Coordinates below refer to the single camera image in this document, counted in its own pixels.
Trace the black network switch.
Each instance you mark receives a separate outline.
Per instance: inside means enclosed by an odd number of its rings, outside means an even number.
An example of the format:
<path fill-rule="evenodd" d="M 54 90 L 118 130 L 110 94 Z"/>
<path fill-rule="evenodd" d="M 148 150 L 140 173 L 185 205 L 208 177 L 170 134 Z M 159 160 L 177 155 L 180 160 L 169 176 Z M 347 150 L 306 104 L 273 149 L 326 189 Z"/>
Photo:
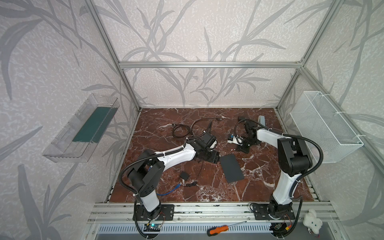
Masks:
<path fill-rule="evenodd" d="M 222 166 L 225 178 L 229 184 L 241 181 L 245 178 L 234 154 L 221 156 L 220 164 Z"/>

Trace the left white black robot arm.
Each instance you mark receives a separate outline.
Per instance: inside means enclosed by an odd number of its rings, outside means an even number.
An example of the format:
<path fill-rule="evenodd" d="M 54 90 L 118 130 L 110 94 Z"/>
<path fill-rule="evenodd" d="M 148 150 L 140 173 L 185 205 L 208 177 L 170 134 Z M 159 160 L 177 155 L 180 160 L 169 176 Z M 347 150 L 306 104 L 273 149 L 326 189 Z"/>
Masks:
<path fill-rule="evenodd" d="M 220 159 L 220 153 L 215 150 L 216 145 L 217 138 L 204 132 L 167 151 L 146 150 L 138 160 L 123 168 L 118 182 L 133 193 L 136 201 L 134 220 L 156 220 L 161 215 L 162 204 L 156 188 L 166 170 L 196 158 L 216 164 Z"/>

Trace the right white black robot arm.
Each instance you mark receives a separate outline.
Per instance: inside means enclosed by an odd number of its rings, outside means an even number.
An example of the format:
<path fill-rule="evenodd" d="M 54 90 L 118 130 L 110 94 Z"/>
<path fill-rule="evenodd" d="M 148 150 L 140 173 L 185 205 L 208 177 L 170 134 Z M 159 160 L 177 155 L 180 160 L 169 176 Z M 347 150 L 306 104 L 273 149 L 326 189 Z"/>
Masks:
<path fill-rule="evenodd" d="M 237 134 L 237 127 L 241 123 L 251 123 L 246 127 L 247 132 L 253 134 L 252 140 L 241 139 Z M 292 204 L 295 200 L 294 192 L 299 182 L 309 174 L 315 172 L 323 163 L 324 152 L 319 144 L 308 138 L 279 133 L 255 120 L 239 117 L 234 127 L 234 133 L 228 139 L 240 148 L 253 144 L 266 143 L 278 150 L 278 164 L 281 170 L 279 182 L 267 204 L 250 204 L 250 210 L 256 220 L 281 220 L 285 216 L 295 217 Z"/>

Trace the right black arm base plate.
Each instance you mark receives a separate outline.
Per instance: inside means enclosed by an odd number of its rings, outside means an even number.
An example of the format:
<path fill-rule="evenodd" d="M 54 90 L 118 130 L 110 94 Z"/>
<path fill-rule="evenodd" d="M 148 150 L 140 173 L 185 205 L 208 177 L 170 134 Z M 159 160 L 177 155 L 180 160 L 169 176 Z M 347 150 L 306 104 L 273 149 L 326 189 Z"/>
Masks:
<path fill-rule="evenodd" d="M 257 204 L 251 203 L 250 210 L 255 216 L 255 220 L 295 220 L 296 216 L 292 208 L 292 203 L 288 205 L 278 205 L 275 203 Z"/>

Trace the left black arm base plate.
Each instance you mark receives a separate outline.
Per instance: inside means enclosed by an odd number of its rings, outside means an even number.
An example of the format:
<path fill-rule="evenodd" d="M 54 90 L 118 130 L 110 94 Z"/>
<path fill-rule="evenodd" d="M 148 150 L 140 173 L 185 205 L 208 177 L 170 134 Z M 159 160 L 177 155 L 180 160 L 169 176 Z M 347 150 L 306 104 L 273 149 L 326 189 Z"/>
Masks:
<path fill-rule="evenodd" d="M 175 205 L 160 204 L 152 212 L 147 211 L 143 205 L 136 205 L 134 210 L 135 216 L 133 219 L 137 221 L 172 221 L 174 218 Z"/>

